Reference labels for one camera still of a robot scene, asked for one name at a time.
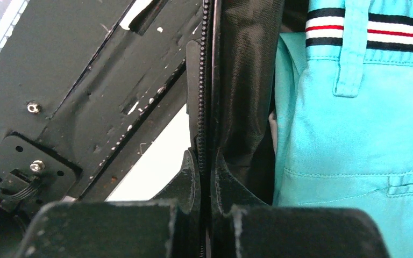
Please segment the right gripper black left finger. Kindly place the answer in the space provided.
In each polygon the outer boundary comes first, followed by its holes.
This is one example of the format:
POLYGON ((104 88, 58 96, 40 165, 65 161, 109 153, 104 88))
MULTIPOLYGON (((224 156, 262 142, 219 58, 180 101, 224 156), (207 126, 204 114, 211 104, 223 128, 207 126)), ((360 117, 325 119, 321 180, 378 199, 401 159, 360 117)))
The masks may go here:
POLYGON ((42 207, 16 257, 199 257, 201 186, 194 152, 147 201, 42 207))

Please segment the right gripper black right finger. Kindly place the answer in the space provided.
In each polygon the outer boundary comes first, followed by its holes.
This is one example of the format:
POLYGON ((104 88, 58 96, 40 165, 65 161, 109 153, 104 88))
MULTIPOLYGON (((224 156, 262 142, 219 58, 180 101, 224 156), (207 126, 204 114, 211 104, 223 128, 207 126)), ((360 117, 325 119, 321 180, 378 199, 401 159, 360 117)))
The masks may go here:
POLYGON ((212 257, 388 257, 363 211, 267 205, 229 171, 221 153, 211 171, 212 257))

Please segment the black ribbed hard-shell suitcase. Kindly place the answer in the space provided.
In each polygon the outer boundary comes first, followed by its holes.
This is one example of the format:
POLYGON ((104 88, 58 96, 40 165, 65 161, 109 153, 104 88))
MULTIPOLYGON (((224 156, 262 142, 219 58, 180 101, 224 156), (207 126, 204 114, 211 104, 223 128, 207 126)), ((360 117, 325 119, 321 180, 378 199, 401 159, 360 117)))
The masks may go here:
POLYGON ((192 147, 183 157, 179 257, 295 257, 294 209, 271 206, 277 38, 303 30, 308 1, 202 1, 187 46, 192 147))

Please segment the turquoise shorts with striped waistband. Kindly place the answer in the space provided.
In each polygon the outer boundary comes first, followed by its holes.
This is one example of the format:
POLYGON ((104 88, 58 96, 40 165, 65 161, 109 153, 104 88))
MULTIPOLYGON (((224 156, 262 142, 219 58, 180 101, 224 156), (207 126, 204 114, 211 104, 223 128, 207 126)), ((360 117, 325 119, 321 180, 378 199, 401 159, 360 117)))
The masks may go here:
POLYGON ((310 1, 274 91, 273 205, 363 210, 413 257, 413 1, 310 1))

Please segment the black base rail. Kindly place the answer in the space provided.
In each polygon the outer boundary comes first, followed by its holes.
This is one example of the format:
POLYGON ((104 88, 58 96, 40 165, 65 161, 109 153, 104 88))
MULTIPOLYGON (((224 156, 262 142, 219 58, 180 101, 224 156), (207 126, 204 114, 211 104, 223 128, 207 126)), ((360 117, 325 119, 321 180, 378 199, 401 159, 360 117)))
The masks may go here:
POLYGON ((57 202, 110 202, 188 102, 202 1, 29 1, 0 52, 0 257, 57 202))

